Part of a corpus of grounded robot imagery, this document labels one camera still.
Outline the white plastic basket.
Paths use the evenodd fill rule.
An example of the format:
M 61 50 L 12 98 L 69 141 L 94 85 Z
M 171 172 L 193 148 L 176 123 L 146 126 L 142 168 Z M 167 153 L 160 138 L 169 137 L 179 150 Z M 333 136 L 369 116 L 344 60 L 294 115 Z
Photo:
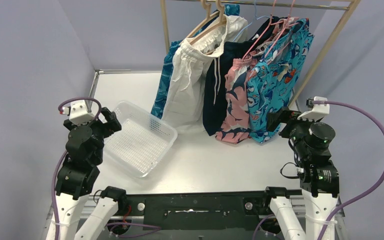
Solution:
M 113 110 L 121 130 L 105 140 L 104 153 L 135 178 L 146 177 L 165 157 L 178 137 L 175 128 L 132 102 Z

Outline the light blue shark shorts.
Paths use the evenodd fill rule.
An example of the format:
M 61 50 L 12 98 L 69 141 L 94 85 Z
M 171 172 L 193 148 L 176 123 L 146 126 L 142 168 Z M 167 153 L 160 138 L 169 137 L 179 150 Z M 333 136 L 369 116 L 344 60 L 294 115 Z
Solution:
M 258 62 L 246 83 L 249 136 L 259 144 L 276 135 L 278 129 L 275 132 L 266 130 L 267 114 L 288 105 L 314 39 L 308 18 L 291 17 L 289 21 L 294 26 L 286 28 L 266 58 L 266 52 L 281 31 L 283 20 L 274 25 L 272 35 L 257 46 Z

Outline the pink plastic hanger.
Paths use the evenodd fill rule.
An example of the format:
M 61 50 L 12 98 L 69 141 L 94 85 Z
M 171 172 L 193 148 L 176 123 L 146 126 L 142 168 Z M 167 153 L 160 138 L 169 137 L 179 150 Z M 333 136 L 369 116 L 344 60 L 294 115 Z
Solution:
M 291 2 L 291 6 L 290 6 L 290 10 L 289 10 L 289 13 L 287 15 L 287 18 L 284 18 L 282 21 L 282 28 L 280 30 L 280 32 L 276 35 L 276 38 L 274 39 L 274 41 L 272 42 L 272 44 L 270 45 L 270 48 L 268 49 L 268 51 L 266 52 L 266 54 L 264 55 L 264 58 L 266 58 L 271 50 L 274 48 L 274 46 L 277 44 L 277 42 L 279 41 L 279 39 L 282 37 L 282 34 L 285 32 L 286 28 L 287 27 L 292 27 L 294 26 L 295 24 L 294 23 L 290 23 L 290 17 L 291 17 L 291 13 L 292 13 L 292 10 L 294 8 L 294 4 L 295 4 L 296 0 L 293 0 Z

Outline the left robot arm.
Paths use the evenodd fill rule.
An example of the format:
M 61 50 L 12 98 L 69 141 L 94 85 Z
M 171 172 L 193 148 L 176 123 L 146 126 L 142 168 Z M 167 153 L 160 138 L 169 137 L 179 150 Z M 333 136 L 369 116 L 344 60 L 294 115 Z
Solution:
M 48 240 L 96 240 L 112 216 L 129 209 L 126 190 L 107 186 L 92 213 L 79 226 L 83 208 L 100 174 L 98 166 L 103 162 L 104 139 L 122 129 L 115 112 L 106 107 L 100 112 L 105 122 L 93 119 L 74 125 L 64 121 L 69 134 L 62 167 L 56 174 Z

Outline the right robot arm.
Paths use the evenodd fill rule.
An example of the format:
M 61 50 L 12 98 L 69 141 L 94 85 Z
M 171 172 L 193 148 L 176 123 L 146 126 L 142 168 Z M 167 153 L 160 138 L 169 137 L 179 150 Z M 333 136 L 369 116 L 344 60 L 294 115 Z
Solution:
M 314 106 L 300 112 L 281 107 L 267 115 L 267 130 L 273 132 L 281 123 L 279 135 L 288 140 L 294 153 L 297 178 L 305 205 L 305 228 L 292 208 L 286 190 L 277 188 L 261 199 L 262 209 L 274 214 L 287 240 L 333 240 L 335 217 L 329 215 L 339 199 L 339 173 L 331 160 L 329 145 L 336 136 L 333 128 L 322 122 L 329 106 Z

